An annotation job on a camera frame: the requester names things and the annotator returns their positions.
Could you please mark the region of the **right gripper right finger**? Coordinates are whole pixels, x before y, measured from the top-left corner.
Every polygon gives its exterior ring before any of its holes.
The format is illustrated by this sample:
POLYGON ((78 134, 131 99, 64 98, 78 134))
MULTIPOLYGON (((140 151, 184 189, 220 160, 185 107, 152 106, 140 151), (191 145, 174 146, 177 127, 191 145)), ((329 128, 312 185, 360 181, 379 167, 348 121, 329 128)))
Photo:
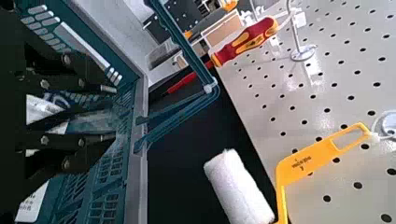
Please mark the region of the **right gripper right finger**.
POLYGON ((87 54, 38 50, 26 44, 24 81, 36 91, 75 93, 116 93, 116 87, 104 78, 105 72, 87 54))

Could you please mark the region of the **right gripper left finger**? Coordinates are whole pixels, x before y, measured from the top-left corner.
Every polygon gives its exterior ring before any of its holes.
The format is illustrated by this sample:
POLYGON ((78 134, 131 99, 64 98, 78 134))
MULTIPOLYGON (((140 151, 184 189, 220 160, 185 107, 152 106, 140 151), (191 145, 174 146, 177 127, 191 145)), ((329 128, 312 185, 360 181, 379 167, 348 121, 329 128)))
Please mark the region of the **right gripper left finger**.
POLYGON ((40 187, 57 174, 88 172, 115 142, 116 133, 29 132, 24 148, 36 152, 24 160, 24 183, 40 187))

